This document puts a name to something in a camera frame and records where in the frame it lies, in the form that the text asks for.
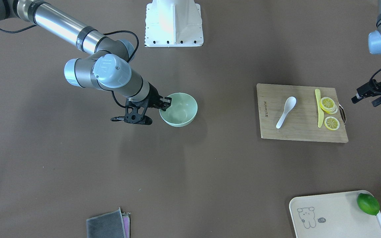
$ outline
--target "gray cloth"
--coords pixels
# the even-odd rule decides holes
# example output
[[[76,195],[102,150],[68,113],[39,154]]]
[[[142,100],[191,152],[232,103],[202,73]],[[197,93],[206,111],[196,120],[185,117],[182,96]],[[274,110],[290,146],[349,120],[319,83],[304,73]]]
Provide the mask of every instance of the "gray cloth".
[[[121,209],[86,220],[88,238],[127,238]]]

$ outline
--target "brown table surface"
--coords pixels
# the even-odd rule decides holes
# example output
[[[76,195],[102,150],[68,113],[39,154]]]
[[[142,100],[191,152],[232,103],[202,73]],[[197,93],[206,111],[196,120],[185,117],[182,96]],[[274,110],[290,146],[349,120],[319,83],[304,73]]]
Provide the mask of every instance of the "brown table surface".
[[[50,3],[143,45],[148,0]],[[133,238],[283,238],[295,196],[365,189],[381,204],[381,105],[351,103],[381,68],[376,1],[196,3],[203,47],[142,46],[130,63],[160,94],[195,97],[184,128],[154,109],[151,126],[111,122],[123,110],[109,93],[65,81],[85,53],[39,27],[0,32],[0,237],[85,237],[87,218],[121,206]],[[349,142],[261,139],[257,83],[335,87]]]

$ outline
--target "white spoon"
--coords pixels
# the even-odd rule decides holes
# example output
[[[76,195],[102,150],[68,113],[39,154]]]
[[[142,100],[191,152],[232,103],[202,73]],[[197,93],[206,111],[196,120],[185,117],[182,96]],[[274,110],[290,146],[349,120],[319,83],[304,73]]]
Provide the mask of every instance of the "white spoon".
[[[277,129],[281,128],[281,125],[283,124],[284,119],[286,118],[286,116],[290,112],[290,110],[292,110],[293,107],[295,107],[295,104],[296,104],[296,98],[295,97],[289,97],[286,99],[286,102],[284,103],[283,114],[281,115],[280,119],[278,120],[277,125],[275,125],[275,127]]]

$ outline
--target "yellow lemon slice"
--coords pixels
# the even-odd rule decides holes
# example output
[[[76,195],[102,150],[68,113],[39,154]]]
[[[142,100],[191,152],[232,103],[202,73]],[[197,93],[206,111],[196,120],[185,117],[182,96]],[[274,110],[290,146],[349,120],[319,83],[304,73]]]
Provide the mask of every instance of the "yellow lemon slice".
[[[336,110],[336,104],[333,99],[329,97],[324,97],[320,99],[320,108],[327,113],[333,112]]]
[[[336,107],[336,105],[335,105],[335,109],[334,109],[334,111],[333,111],[333,112],[327,112],[327,113],[328,113],[328,114],[335,114],[335,113],[337,113],[337,111],[339,111],[339,108]]]
[[[340,123],[336,117],[328,116],[324,119],[324,125],[325,128],[329,129],[330,131],[336,131],[339,129]]]

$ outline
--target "metal arm tube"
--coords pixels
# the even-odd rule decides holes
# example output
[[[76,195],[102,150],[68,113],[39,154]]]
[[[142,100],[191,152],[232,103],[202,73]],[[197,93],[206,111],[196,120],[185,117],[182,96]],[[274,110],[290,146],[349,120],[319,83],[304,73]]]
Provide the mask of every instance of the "metal arm tube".
[[[127,60],[129,57],[129,52],[123,43],[113,41],[93,27],[80,22],[47,2],[19,0],[17,14],[21,19],[45,28],[90,55],[99,50],[108,50],[122,59]]]

